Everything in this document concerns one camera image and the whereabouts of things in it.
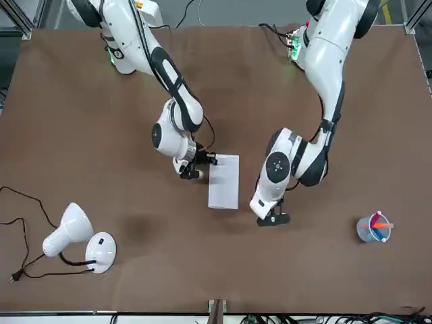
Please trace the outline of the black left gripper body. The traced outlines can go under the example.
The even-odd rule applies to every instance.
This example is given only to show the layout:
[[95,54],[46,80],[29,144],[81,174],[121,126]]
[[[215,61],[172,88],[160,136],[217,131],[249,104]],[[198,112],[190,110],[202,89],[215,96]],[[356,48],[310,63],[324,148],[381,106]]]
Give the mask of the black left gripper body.
[[284,200],[281,198],[276,205],[270,210],[269,216],[271,219],[277,219],[279,217],[284,217],[286,213],[283,211]]

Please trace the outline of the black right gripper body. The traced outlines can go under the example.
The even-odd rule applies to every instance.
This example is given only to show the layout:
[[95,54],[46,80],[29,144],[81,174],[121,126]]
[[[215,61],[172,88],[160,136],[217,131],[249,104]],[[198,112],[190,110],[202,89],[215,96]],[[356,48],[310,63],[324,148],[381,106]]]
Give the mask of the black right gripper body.
[[209,164],[209,159],[207,158],[207,150],[199,142],[196,142],[196,152],[195,152],[193,163],[195,165]]

